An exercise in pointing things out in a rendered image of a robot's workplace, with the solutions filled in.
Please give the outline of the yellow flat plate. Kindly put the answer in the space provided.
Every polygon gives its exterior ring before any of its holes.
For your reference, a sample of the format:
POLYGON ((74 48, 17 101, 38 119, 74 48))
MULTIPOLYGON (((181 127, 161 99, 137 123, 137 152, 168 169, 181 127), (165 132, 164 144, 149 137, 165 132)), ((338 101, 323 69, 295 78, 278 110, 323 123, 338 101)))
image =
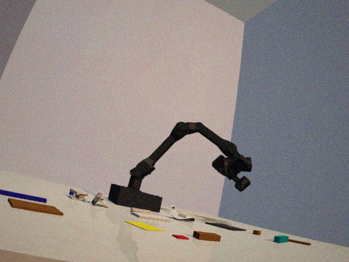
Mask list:
POLYGON ((125 221, 129 224, 132 224, 138 228, 141 228, 141 229, 144 229, 144 230, 150 230, 150 231, 164 231, 162 229, 159 229, 159 228, 156 228, 156 227, 153 227, 151 225, 148 225, 148 224, 145 224, 143 222, 129 222, 129 221, 125 221))

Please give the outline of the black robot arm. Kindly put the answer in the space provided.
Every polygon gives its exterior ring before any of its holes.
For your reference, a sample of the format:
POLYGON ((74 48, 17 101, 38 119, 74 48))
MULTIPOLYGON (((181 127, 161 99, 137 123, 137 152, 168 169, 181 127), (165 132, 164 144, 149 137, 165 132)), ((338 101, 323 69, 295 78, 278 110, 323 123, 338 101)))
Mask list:
POLYGON ((188 134, 193 134, 199 132, 213 144, 215 144, 221 152, 230 162, 230 165, 236 166, 241 171, 251 171, 252 163, 251 157, 245 158, 240 155, 237 146, 228 140, 224 140, 218 135, 216 135, 209 128, 204 126, 201 122, 178 122, 173 128, 169 137, 146 159, 142 160, 137 164, 137 166, 130 170, 130 181, 127 188, 140 190, 141 182, 145 176, 151 174, 155 169, 155 163, 165 154, 165 152, 178 140, 183 138, 188 134))

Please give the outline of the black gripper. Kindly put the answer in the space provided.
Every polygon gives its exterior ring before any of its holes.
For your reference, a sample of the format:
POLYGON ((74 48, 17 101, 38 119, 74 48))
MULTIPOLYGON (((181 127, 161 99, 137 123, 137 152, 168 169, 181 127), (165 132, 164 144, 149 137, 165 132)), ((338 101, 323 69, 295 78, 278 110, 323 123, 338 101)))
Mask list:
POLYGON ((241 179, 238 178, 239 170, 236 166, 230 165, 231 161, 228 161, 225 156, 222 154, 219 155, 213 162, 212 167, 218 171, 220 174, 226 176, 229 180, 235 181, 235 187, 242 192, 250 185, 250 180, 248 180, 245 176, 241 179))

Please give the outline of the dark blue flat bar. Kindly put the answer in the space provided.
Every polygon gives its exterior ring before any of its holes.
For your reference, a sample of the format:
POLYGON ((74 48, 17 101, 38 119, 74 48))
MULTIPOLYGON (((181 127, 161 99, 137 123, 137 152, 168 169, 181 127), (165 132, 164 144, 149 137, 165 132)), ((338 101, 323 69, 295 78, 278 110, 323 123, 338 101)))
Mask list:
POLYGON ((0 189, 0 194, 15 197, 15 198, 20 198, 20 199, 27 199, 27 200, 43 202, 43 203, 47 202, 47 199, 45 199, 45 198, 31 196, 31 195, 25 195, 25 194, 21 194, 21 193, 14 193, 14 192, 5 191, 5 190, 1 190, 1 189, 0 189))

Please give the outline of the teal block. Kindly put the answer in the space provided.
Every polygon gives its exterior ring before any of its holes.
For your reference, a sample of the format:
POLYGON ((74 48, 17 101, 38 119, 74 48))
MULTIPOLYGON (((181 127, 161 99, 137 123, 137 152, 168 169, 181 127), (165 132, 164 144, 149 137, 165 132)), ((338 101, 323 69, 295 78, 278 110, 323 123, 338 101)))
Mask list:
POLYGON ((289 238, 289 236, 285 236, 285 235, 283 235, 283 236, 275 236, 275 238, 274 238, 274 242, 276 242, 276 243, 283 243, 283 242, 288 242, 288 238, 289 238))

